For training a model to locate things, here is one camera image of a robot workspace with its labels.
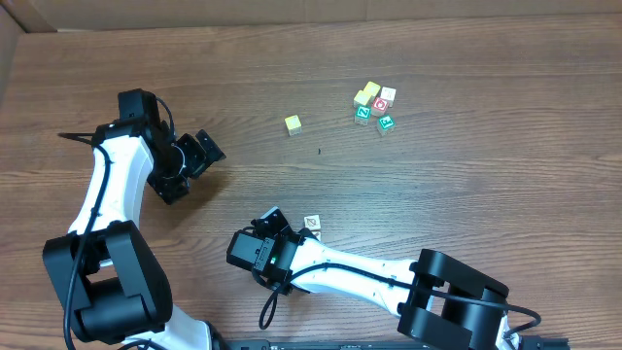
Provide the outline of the white leaf block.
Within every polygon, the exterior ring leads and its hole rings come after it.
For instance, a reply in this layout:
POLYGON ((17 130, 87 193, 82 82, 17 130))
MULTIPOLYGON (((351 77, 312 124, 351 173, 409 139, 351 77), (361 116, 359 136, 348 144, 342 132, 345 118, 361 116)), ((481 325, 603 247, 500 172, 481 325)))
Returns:
POLYGON ((306 216, 303 219, 304 226, 311 231, 319 231, 321 229, 321 220, 319 215, 306 216))

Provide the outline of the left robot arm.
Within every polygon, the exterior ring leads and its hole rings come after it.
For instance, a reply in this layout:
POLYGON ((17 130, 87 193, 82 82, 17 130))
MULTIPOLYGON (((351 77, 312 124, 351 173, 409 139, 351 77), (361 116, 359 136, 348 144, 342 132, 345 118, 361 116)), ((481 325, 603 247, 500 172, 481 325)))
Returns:
POLYGON ((144 190, 168 205, 225 153, 205 130, 177 136, 167 106, 137 88, 118 95, 119 117, 67 139, 89 145, 94 167, 79 215, 50 239, 43 263, 63 308, 63 337, 120 349, 225 349, 208 322, 172 299, 163 268, 139 230, 144 190))

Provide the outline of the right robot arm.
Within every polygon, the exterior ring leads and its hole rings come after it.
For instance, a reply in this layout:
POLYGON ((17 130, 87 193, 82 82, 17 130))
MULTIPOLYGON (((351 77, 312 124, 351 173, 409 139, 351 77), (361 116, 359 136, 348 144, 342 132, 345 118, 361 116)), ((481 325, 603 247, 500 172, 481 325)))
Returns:
POLYGON ((307 227, 295 231, 277 207, 236 231, 228 263, 248 270, 275 297, 298 289, 373 303, 397 329, 433 349, 517 349, 507 287, 438 251, 379 260, 332 249, 307 227))

